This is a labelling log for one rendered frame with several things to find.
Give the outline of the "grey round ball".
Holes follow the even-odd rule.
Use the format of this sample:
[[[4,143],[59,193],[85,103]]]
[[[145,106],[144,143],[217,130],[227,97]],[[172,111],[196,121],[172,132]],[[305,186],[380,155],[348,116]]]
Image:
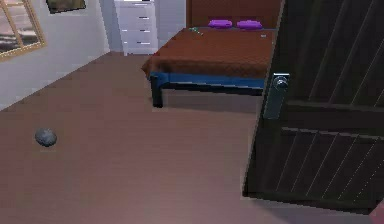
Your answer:
[[[35,132],[35,140],[36,142],[44,147],[51,147],[57,142],[57,135],[51,129],[38,129]]]

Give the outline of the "dark framed wall picture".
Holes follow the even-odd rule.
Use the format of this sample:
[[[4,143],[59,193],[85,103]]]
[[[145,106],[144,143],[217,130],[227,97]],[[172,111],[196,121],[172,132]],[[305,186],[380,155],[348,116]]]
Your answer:
[[[51,14],[86,8],[85,0],[46,0],[46,3]]]

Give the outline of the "purple pillow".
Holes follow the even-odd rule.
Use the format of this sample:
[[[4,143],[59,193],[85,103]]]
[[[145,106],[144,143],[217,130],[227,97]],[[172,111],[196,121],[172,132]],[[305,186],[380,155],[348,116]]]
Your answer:
[[[256,20],[243,20],[237,23],[237,27],[239,29],[258,30],[258,29],[262,29],[263,25]]]
[[[211,20],[208,26],[211,28],[226,29],[232,27],[232,22],[230,20]]]

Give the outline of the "white chest of drawers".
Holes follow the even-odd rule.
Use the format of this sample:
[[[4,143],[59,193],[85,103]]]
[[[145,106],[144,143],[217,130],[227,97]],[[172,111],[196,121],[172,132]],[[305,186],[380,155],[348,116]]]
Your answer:
[[[115,0],[124,55],[158,50],[154,0]]]

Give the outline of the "wooden framed window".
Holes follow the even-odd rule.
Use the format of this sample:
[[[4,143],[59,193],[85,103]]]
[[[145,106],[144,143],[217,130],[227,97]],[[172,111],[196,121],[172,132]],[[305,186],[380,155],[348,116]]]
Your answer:
[[[45,46],[31,0],[0,0],[0,62]]]

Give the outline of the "bed with brown cover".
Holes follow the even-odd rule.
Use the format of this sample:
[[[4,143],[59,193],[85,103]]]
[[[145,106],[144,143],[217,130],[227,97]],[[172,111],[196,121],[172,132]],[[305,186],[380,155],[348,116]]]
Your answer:
[[[186,26],[142,66],[153,105],[163,106],[164,89],[261,95],[283,0],[186,2]],[[230,20],[232,27],[211,28],[211,20]],[[239,29],[237,23],[243,20],[259,21],[263,28]],[[191,32],[192,27],[203,36]]]

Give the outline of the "dark wooden room door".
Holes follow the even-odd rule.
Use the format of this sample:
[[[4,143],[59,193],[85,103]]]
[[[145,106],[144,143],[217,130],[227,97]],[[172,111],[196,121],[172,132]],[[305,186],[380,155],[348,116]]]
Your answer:
[[[289,73],[264,119],[274,73]],[[283,0],[246,197],[370,214],[384,201],[384,0]]]

